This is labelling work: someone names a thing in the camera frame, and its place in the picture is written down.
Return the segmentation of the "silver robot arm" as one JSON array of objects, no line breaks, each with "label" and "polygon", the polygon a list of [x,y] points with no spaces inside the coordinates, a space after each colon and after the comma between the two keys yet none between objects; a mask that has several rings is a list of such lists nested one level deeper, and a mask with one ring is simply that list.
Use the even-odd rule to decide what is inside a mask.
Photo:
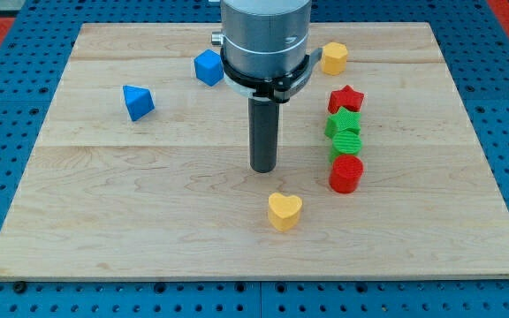
[{"label": "silver robot arm", "polygon": [[311,0],[222,0],[224,78],[257,100],[287,102],[308,82],[316,59],[306,54]]}]

